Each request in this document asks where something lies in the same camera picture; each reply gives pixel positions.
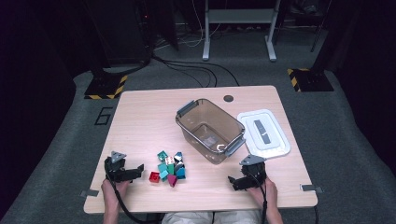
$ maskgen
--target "robotic hand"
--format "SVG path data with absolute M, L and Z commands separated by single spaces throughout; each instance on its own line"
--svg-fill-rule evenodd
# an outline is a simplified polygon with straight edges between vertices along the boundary
M 264 162 L 265 158 L 254 155 L 248 155 L 239 162 L 242 165 L 241 172 L 244 177 L 235 179 L 228 176 L 230 183 L 233 184 L 233 189 L 240 190 L 260 187 L 267 177 Z
M 106 179 L 118 183 L 121 181 L 131 180 L 132 183 L 134 179 L 142 176 L 142 172 L 145 169 L 144 164 L 141 164 L 133 170 L 125 170 L 124 157 L 126 157 L 125 154 L 112 151 L 111 157 L 107 157 L 107 159 L 105 159 Z

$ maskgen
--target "table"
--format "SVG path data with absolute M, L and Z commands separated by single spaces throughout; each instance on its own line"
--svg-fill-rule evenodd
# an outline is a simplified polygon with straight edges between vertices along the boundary
M 280 0 L 276 0 L 274 8 L 261 9 L 210 9 L 205 0 L 205 45 L 202 59 L 209 60 L 210 36 L 209 23 L 270 23 L 269 34 L 265 36 L 265 45 L 271 62 L 276 61 L 272 42 L 276 25 Z
M 225 95 L 231 95 L 233 101 L 225 102 Z M 176 124 L 176 112 L 187 102 L 199 98 L 210 100 L 235 118 L 241 112 L 271 110 L 291 146 L 287 156 L 265 162 L 268 176 L 277 185 L 278 206 L 312 207 L 317 204 L 314 191 L 300 190 L 301 184 L 309 185 L 311 180 L 276 88 L 249 86 L 124 92 L 91 184 L 91 189 L 99 190 L 99 194 L 87 197 L 84 211 L 104 213 L 101 191 L 104 161 L 113 150 L 127 154 L 125 169 L 145 164 L 142 177 L 129 185 L 124 200 L 133 213 L 257 209 L 258 205 L 246 191 L 233 190 L 227 177 L 243 176 L 239 162 L 248 155 L 246 146 L 242 145 L 230 158 L 214 165 L 184 139 Z M 186 179 L 178 180 L 174 188 L 167 182 L 149 182 L 150 173 L 157 171 L 160 163 L 157 154 L 163 150 L 169 155 L 183 153 Z

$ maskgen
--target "human hand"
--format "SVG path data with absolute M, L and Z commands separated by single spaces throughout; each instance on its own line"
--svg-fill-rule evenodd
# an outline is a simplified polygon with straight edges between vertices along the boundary
M 129 181 L 116 183 L 116 189 L 119 192 L 122 199 L 126 194 L 128 185 L 129 185 Z M 119 218 L 119 210 L 120 210 L 119 200 L 117 199 L 113 186 L 111 186 L 111 183 L 108 179 L 105 179 L 103 181 L 101 188 L 103 192 L 103 199 L 105 201 L 104 223 L 115 224 L 118 222 L 118 218 Z
M 266 216 L 267 220 L 270 224 L 275 223 L 283 223 L 282 216 L 277 209 L 277 188 L 276 184 L 270 180 L 270 178 L 266 178 L 264 183 L 262 184 L 262 188 L 264 189 L 265 196 L 267 199 L 267 211 Z M 260 188 L 250 188 L 247 189 L 247 192 L 253 197 L 255 202 L 262 207 L 264 203 L 264 198 L 262 196 L 262 191 Z

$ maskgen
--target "gray carpet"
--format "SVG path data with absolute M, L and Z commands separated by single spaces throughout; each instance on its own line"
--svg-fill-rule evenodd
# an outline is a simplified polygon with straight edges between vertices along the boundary
M 311 53 L 312 33 L 282 31 L 275 46 L 277 61 L 271 63 L 263 33 L 218 35 L 212 40 L 209 62 L 232 71 L 241 86 L 277 88 L 312 182 L 325 190 L 318 195 L 319 223 L 396 223 L 395 177 L 357 128 L 334 74 L 326 71 L 334 87 L 331 92 L 295 92 L 291 86 L 287 69 L 309 68 L 323 36 Z M 197 47 L 180 44 L 179 51 L 165 47 L 155 54 L 166 60 L 200 63 L 202 51 L 203 42 Z M 207 67 L 215 72 L 217 86 L 236 86 L 224 70 Z M 195 79 L 153 60 L 128 76 L 124 90 L 200 88 L 208 83 L 208 74 L 187 73 Z M 102 216 L 84 213 L 84 198 L 79 194 L 90 187 L 118 99 L 84 100 L 91 79 L 89 72 L 75 78 L 76 97 L 62 127 L 1 223 L 102 222 Z M 103 107 L 111 107 L 106 110 L 110 122 L 94 125 Z M 282 209 L 281 213 L 285 223 L 315 222 L 313 208 Z M 146 218 L 146 214 L 137 216 Z M 120 223 L 133 222 L 121 214 Z

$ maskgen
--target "transparent plastic bin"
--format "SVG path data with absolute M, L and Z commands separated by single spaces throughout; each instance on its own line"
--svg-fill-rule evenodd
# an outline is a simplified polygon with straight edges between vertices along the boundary
M 180 108 L 176 123 L 187 142 L 213 164 L 222 163 L 245 143 L 244 125 L 206 99 Z

